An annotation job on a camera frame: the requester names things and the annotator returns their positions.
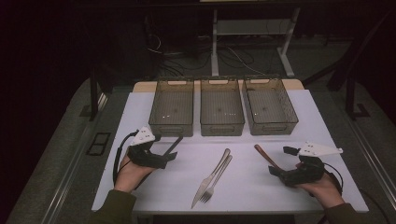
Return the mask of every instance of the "gray carpet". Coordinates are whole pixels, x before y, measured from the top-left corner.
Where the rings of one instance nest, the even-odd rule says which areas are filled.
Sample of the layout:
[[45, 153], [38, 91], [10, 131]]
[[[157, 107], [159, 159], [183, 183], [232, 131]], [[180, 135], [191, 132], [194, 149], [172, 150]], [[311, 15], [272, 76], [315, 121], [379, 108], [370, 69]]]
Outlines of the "gray carpet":
[[[330, 44], [323, 46], [323, 38], [298, 39], [293, 40], [288, 51], [291, 66], [296, 74], [296, 78], [304, 80], [315, 74], [327, 65], [339, 59], [347, 50], [348, 43]], [[241, 58], [248, 61], [250, 67], [264, 73], [280, 74], [283, 78], [285, 72], [280, 60], [275, 52], [278, 40], [263, 41], [263, 44], [247, 46], [242, 49], [235, 49]], [[222, 49], [223, 61], [219, 60], [219, 70], [221, 75], [244, 75], [254, 74], [251, 70], [243, 67], [227, 49]], [[203, 76], [210, 75], [210, 61], [205, 64], [209, 53], [203, 53], [197, 59], [174, 59], [182, 67], [174, 63], [166, 63], [174, 66], [184, 75]], [[169, 71], [161, 71], [162, 76], [174, 75]], [[327, 80], [330, 75], [306, 86], [314, 97], [318, 109], [326, 122], [335, 144], [344, 149], [342, 154], [350, 173], [358, 186], [374, 197], [385, 210], [391, 223], [396, 223], [396, 213], [391, 207], [384, 190], [379, 185], [370, 165], [361, 153], [361, 146], [358, 139], [347, 120], [344, 110], [345, 93], [344, 90], [329, 92], [326, 89]], [[69, 109], [64, 114], [64, 118], [53, 135], [42, 160], [37, 165], [35, 173], [26, 186], [20, 200], [18, 201], [8, 223], [40, 223], [50, 208], [51, 199], [56, 194], [57, 188], [64, 183], [63, 176], [68, 170], [72, 160], [78, 161], [78, 165], [73, 169], [73, 175], [64, 194], [59, 210], [53, 218], [52, 223], [84, 223], [91, 213], [91, 206], [95, 197], [96, 188], [106, 164], [106, 157], [112, 145], [113, 138], [120, 122], [120, 115], [127, 99], [130, 89], [119, 88], [108, 95], [106, 106], [99, 113], [95, 121], [88, 121], [86, 117], [80, 117], [79, 113], [85, 105], [89, 104], [89, 83], [82, 83], [81, 88], [76, 92], [70, 103]], [[370, 145], [375, 148], [378, 158], [383, 163], [389, 175], [396, 180], [394, 159], [396, 158], [396, 129], [388, 120], [382, 110], [372, 100], [367, 91], [358, 86], [357, 103], [362, 103], [369, 111], [371, 117], [359, 118], [355, 123], [364, 132]], [[84, 136], [84, 128], [90, 127], [89, 138], [81, 139]], [[107, 143], [103, 156], [88, 156], [85, 151], [91, 144], [96, 133], [110, 133], [110, 141]], [[363, 216], [369, 223], [386, 223], [379, 209], [366, 196], [364, 196], [370, 212]], [[298, 215], [295, 216], [295, 223], [310, 224], [318, 223], [321, 214]], [[264, 223], [262, 219], [251, 219], [248, 223]]]

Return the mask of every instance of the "metal utensil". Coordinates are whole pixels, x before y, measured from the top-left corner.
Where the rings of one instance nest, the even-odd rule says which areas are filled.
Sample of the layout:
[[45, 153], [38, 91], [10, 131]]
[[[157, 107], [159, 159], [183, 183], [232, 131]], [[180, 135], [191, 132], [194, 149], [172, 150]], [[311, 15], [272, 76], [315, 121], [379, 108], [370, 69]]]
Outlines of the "metal utensil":
[[226, 148], [224, 150], [224, 153], [221, 157], [221, 160], [219, 161], [219, 164], [216, 166], [216, 168], [213, 170], [212, 174], [210, 176], [208, 176], [207, 178], [205, 178], [202, 182], [200, 187], [198, 188], [197, 192], [195, 193], [195, 197], [192, 200], [192, 205], [191, 208], [193, 208], [195, 206], [195, 204], [198, 202], [198, 200], [202, 197], [202, 195], [205, 193], [205, 190], [207, 189], [207, 187], [209, 186], [210, 182], [212, 181], [213, 177], [216, 175], [216, 173], [218, 172], [220, 166], [224, 163], [224, 161], [226, 160], [227, 156], [230, 155], [231, 150]]
[[215, 186], [218, 183], [222, 173], [224, 172], [225, 168], [227, 168], [227, 166], [230, 163], [232, 158], [233, 158], [233, 156], [229, 155], [227, 157], [227, 159], [225, 160], [225, 162], [221, 165], [219, 174], [216, 176], [216, 179], [213, 182], [212, 186], [205, 191], [204, 195], [202, 195], [202, 197], [200, 199], [201, 202], [206, 203], [207, 201], [209, 201], [210, 198], [212, 198], [213, 193], [215, 193]]

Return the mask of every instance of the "white plastic bracket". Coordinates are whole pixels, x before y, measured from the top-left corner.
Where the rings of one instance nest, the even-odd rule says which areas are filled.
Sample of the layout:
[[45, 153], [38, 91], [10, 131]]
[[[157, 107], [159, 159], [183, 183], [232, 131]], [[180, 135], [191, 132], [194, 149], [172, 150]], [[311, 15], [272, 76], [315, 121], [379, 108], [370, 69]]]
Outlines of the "white plastic bracket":
[[142, 127], [134, 137], [134, 140], [132, 140], [131, 146], [136, 146], [154, 140], [155, 136], [152, 134], [151, 130], [148, 127]]
[[336, 147], [327, 147], [316, 143], [306, 142], [300, 149], [300, 156], [319, 157], [332, 154], [341, 154], [344, 150]]

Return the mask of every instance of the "sleeve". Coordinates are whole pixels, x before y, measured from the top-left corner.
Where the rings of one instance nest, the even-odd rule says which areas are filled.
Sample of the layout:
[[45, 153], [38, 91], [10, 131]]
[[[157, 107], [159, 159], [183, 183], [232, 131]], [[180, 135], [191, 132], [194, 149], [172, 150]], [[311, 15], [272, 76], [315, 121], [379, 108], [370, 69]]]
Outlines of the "sleeve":
[[88, 223], [131, 223], [131, 213], [135, 201], [134, 195], [113, 189], [108, 192], [103, 206], [91, 214]]
[[362, 224], [363, 219], [350, 203], [343, 203], [324, 210], [326, 218], [331, 224]]

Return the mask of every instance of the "floor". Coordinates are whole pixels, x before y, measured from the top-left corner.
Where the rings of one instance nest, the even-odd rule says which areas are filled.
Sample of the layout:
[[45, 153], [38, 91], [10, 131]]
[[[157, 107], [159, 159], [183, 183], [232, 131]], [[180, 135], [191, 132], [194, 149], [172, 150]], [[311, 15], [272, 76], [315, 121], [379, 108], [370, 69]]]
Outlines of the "floor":
[[[312, 76], [338, 60], [349, 46], [348, 42], [331, 42], [324, 46], [324, 42], [325, 39], [320, 36], [292, 39], [288, 57], [295, 78], [305, 80]], [[268, 36], [220, 40], [219, 72], [222, 76], [261, 72], [287, 78], [276, 54], [279, 44], [279, 38]], [[159, 62], [159, 76], [210, 76], [209, 56], [207, 48], [203, 48], [197, 57], [170, 54], [167, 60]], [[246, 68], [241, 60], [255, 71]], [[311, 91], [334, 143], [344, 149], [342, 157], [355, 182], [367, 192], [367, 195], [363, 193], [363, 197], [370, 211], [362, 214], [364, 218], [368, 223], [387, 223], [384, 213], [389, 223], [396, 223], [394, 198], [393, 203], [389, 199], [392, 197], [389, 192], [395, 192], [392, 181], [396, 180], [396, 127], [360, 85], [356, 89], [356, 103], [363, 104], [370, 117], [352, 121], [344, 109], [345, 88], [340, 91], [328, 91], [326, 88], [331, 75], [304, 87]], [[118, 128], [128, 92], [131, 91], [131, 87], [115, 87], [111, 94], [102, 98], [96, 119], [89, 121], [89, 87], [89, 80], [81, 83], [8, 223], [84, 223], [87, 220], [112, 138]], [[103, 156], [88, 156], [85, 152], [96, 133], [109, 133], [109, 143]], [[369, 162], [374, 159], [378, 159], [380, 165], [375, 167]], [[390, 179], [388, 183], [384, 178], [387, 176]], [[310, 224], [318, 223], [321, 217], [321, 214], [300, 214], [294, 219], [297, 224]], [[160, 221], [158, 218], [152, 221], [167, 223], [164, 217]], [[262, 218], [268, 217], [250, 217], [250, 220], [247, 217], [227, 218], [215, 222], [264, 223]]]

